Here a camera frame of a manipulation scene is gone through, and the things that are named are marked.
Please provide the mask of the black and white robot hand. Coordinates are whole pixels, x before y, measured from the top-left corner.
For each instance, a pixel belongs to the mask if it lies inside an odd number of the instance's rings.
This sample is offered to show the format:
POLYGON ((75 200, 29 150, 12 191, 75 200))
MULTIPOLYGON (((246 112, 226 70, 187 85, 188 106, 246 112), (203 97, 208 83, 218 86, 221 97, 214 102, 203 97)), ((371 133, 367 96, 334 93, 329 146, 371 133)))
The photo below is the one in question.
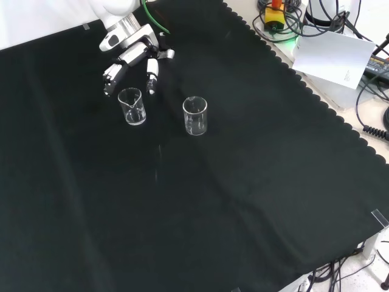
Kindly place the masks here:
POLYGON ((122 44, 125 46, 125 51, 114 59, 113 64, 103 73, 104 94, 111 96, 127 70, 146 58, 148 60, 146 93, 149 96, 155 95, 159 76, 159 60, 171 60, 175 56, 175 51, 166 44, 165 34, 161 32, 156 35, 149 24, 140 27, 132 34, 125 28, 118 27, 107 33, 100 44, 100 49, 110 50, 122 44))

